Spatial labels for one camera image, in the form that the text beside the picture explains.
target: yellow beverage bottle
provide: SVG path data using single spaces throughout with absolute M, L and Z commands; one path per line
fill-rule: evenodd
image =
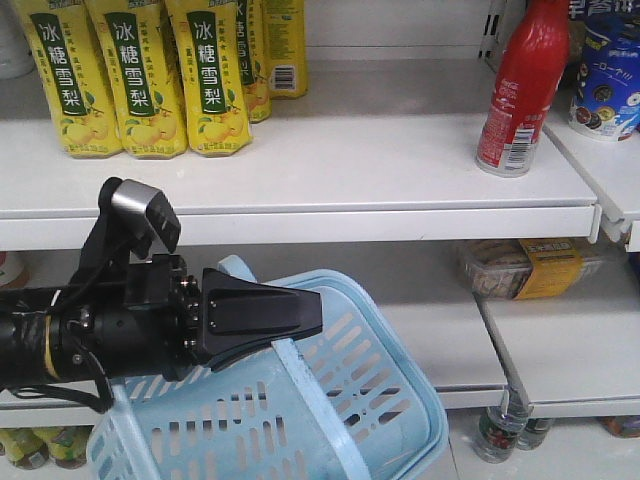
M 267 85 L 267 57 L 263 28 L 263 0 L 237 0 L 238 57 L 242 91 L 252 123 L 271 115 Z
M 47 445 L 57 466 L 73 470 L 87 463 L 91 427 L 38 427 L 31 431 Z
M 47 445 L 28 428 L 0 428 L 0 442 L 14 467 L 34 470 L 49 459 Z
M 307 93 L 304 0 L 264 0 L 269 91 L 272 98 Z
M 13 4 L 65 151 L 77 158 L 121 151 L 106 68 L 82 1 L 13 0 Z
M 251 142 L 243 98 L 234 0 L 167 0 L 180 54 L 189 145 L 230 155 Z
M 98 32 L 122 145 L 139 158 L 187 149 L 173 33 L 160 0 L 85 0 Z

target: plastic basket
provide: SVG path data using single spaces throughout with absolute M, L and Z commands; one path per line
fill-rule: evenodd
M 237 257 L 219 265 L 253 280 Z M 99 480 L 415 478 L 447 445 L 440 400 L 370 297 L 318 270 L 273 285 L 321 294 L 321 334 L 182 382 L 135 377 L 92 433 Z

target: glass bottle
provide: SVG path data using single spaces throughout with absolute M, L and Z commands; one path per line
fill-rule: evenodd
M 532 418 L 527 422 L 524 430 L 518 437 L 517 447 L 520 450 L 533 450 L 544 441 L 551 430 L 555 418 Z
M 0 442 L 7 460 L 15 467 L 34 470 L 49 459 L 47 445 L 28 428 L 2 428 Z
M 485 462 L 507 460 L 529 418 L 518 392 L 510 387 L 508 393 L 506 409 L 503 406 L 487 407 L 480 416 L 473 449 Z

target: food package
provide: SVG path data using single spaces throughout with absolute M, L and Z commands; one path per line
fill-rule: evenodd
M 539 282 L 543 287 L 538 289 L 537 297 L 558 295 L 570 285 L 593 275 L 605 262 L 621 258 L 621 252 L 614 245 L 591 245 L 582 238 L 539 239 L 536 243 L 550 245 L 549 251 L 555 247 L 564 248 L 569 243 L 571 251 L 577 253 L 577 258 L 569 260 L 569 255 L 560 255 L 557 268 L 551 265 L 547 272 L 542 272 Z M 454 242 L 454 251 L 458 270 L 473 292 L 490 298 L 524 298 L 521 295 L 532 277 L 534 265 L 520 241 L 461 240 Z M 552 264 L 554 261 L 551 259 L 547 263 Z M 562 282 L 564 289 L 558 285 Z
M 262 23 L 263 0 L 238 0 L 237 37 L 242 91 L 249 120 L 258 123 L 271 115 L 266 51 Z
M 180 55 L 189 145 L 230 155 L 252 140 L 240 77 L 234 0 L 167 0 Z
M 85 0 L 107 62 L 122 144 L 138 158 L 187 149 L 173 32 L 160 0 Z
M 272 98 L 297 98 L 309 87 L 304 0 L 264 0 Z
M 569 125 L 605 142 L 640 124 L 640 15 L 596 15 L 587 22 Z
M 13 0 L 13 4 L 65 151 L 77 158 L 121 151 L 106 68 L 82 0 Z

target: coca-cola bottle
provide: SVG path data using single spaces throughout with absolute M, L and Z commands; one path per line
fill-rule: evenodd
M 569 58 L 569 0 L 532 0 L 505 50 L 476 160 L 502 177 L 529 171 Z

